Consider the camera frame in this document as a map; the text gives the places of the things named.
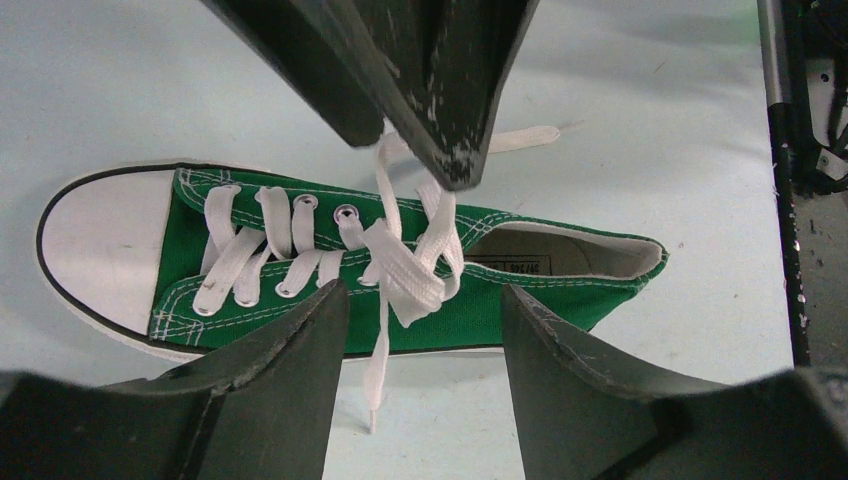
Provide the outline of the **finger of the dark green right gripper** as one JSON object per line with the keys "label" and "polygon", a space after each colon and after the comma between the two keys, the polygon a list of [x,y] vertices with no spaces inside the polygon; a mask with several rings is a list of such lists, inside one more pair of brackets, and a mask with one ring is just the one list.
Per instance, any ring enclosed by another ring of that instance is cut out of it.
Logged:
{"label": "finger of the dark green right gripper", "polygon": [[308,94],[348,145],[390,122],[450,192],[480,184],[535,1],[295,1],[340,75]]}
{"label": "finger of the dark green right gripper", "polygon": [[375,144],[382,114],[294,1],[209,0],[204,5],[351,147]]}

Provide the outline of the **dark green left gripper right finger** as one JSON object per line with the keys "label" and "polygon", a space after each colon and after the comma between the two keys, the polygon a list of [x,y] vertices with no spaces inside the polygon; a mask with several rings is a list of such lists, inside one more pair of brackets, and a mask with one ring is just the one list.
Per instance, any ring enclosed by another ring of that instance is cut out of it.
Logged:
{"label": "dark green left gripper right finger", "polygon": [[529,479],[843,479],[847,373],[800,367],[738,385],[677,373],[501,297]]}

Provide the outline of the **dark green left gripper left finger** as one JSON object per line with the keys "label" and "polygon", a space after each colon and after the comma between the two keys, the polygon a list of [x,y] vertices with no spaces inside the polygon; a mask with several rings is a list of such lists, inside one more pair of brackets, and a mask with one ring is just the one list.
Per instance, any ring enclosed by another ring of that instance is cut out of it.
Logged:
{"label": "dark green left gripper left finger", "polygon": [[318,479],[350,318],[333,281],[152,379],[85,387],[1,376],[5,479]]}

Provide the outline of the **green canvas sneaker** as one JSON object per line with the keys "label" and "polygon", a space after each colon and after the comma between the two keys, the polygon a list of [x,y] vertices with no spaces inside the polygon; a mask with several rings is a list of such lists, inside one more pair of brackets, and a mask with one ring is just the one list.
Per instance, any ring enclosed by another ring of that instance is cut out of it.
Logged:
{"label": "green canvas sneaker", "polygon": [[[202,163],[122,167],[78,179],[48,203],[35,247],[42,272],[81,318],[130,347],[187,362],[291,311],[324,284],[349,290],[346,354],[379,331],[374,193]],[[581,329],[595,327],[665,267],[638,235],[460,205],[434,265],[440,308],[389,319],[393,353],[502,342],[502,287],[521,287]]]}

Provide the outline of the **white shoelace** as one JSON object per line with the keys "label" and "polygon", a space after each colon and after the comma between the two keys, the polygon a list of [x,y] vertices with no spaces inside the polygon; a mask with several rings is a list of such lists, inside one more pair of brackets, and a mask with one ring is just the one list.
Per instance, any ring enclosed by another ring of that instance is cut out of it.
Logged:
{"label": "white shoelace", "polygon": [[[415,249],[407,248],[401,240],[402,221],[388,166],[409,149],[396,132],[384,134],[377,143],[375,176],[383,217],[365,228],[351,205],[341,205],[333,214],[346,250],[366,249],[371,256],[360,282],[377,286],[379,291],[379,333],[363,379],[371,432],[376,430],[382,404],[390,353],[390,316],[409,327],[438,311],[458,293],[464,270],[456,197],[433,176],[416,189],[428,220],[426,230]],[[236,230],[231,216],[240,191],[237,185],[214,187],[204,202],[209,240],[201,268],[204,279],[192,303],[196,314],[208,317],[217,313],[228,296],[242,307],[256,305],[261,269],[271,256],[294,257],[289,272],[275,289],[283,298],[296,296],[311,277],[319,286],[339,278],[343,251],[314,246],[314,210],[318,205],[314,195],[291,199],[281,187],[262,186],[255,199],[261,207],[263,228]]]}

